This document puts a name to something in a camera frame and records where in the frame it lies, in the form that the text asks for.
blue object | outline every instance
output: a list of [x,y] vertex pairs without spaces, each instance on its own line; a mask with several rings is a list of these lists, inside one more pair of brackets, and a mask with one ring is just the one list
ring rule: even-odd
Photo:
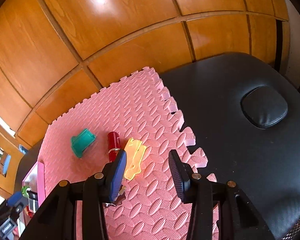
[[14,207],[16,203],[18,203],[22,199],[22,192],[18,191],[15,194],[13,194],[10,198],[7,199],[7,205],[9,207]]
[[19,144],[19,151],[23,154],[26,154],[28,152],[28,150],[24,148],[21,144]]
[[117,169],[114,173],[114,176],[112,178],[112,181],[111,181],[110,195],[109,195],[109,199],[110,199],[111,203],[114,202],[118,197],[118,193],[120,190],[120,186],[122,183],[122,178],[123,178],[124,170],[126,169],[126,165],[127,165],[127,153],[125,151],[122,151],[122,155],[119,160],[118,167],[117,167]]
[[186,192],[191,186],[190,178],[176,150],[169,152],[168,162],[177,196],[183,202],[186,200]]
[[71,138],[71,148],[74,154],[81,158],[83,151],[94,142],[96,136],[92,134],[88,129],[84,129],[78,136]]
[[3,169],[2,169],[2,174],[3,174],[3,175],[6,175],[6,174],[7,174],[10,160],[11,160],[11,155],[8,155],[8,156],[6,157],[6,159],[4,160],[4,163],[3,163]]

pink foam mat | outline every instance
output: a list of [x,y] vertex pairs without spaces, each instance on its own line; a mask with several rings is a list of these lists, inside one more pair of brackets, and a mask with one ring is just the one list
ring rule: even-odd
[[[181,160],[194,171],[196,163],[202,167],[208,160],[201,148],[192,155],[188,152],[186,146],[195,144],[195,136],[190,127],[180,132],[183,123],[182,112],[153,68],[123,77],[49,126],[38,156],[44,163],[46,195],[63,179],[74,183],[102,171],[109,162],[107,134],[116,131],[123,147],[133,137],[143,141],[147,149],[141,162],[142,172],[131,181],[123,179],[127,199],[121,206],[105,209],[109,239],[186,239],[191,204],[182,204],[177,197],[168,153],[176,149]],[[97,139],[78,159],[71,150],[70,139],[84,128]],[[214,174],[208,179],[216,181]],[[78,240],[82,239],[81,211],[78,203]],[[218,208],[214,209],[213,219],[218,219]],[[213,239],[218,239],[215,223]]]

black mesh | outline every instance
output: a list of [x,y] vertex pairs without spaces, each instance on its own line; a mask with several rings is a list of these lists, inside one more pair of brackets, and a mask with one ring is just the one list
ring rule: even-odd
[[176,189],[178,197],[183,200],[184,199],[184,187],[183,181],[180,175],[180,172],[176,166],[175,160],[173,159],[172,154],[169,154],[169,168],[172,174],[172,179],[174,183],[174,187]]
[[300,231],[300,221],[293,227],[293,229],[290,230],[290,232],[282,238],[282,240],[292,240],[297,235],[297,233]]

red cylinder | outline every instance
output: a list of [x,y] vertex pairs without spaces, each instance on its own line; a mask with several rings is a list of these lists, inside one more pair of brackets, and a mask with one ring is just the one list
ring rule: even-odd
[[110,162],[114,162],[120,149],[121,144],[119,134],[116,132],[108,133],[108,153]]

black leather cushion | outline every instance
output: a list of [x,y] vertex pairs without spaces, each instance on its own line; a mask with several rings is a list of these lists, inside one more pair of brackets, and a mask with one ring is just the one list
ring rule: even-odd
[[286,100],[267,86],[258,87],[245,95],[241,107],[248,120],[262,129],[277,124],[288,113]]
[[[300,94],[277,71],[241,53],[202,60],[160,75],[196,136],[193,152],[208,157],[202,174],[234,180],[281,239],[300,218]],[[243,114],[242,98],[257,87],[275,89],[288,113],[260,129]]]

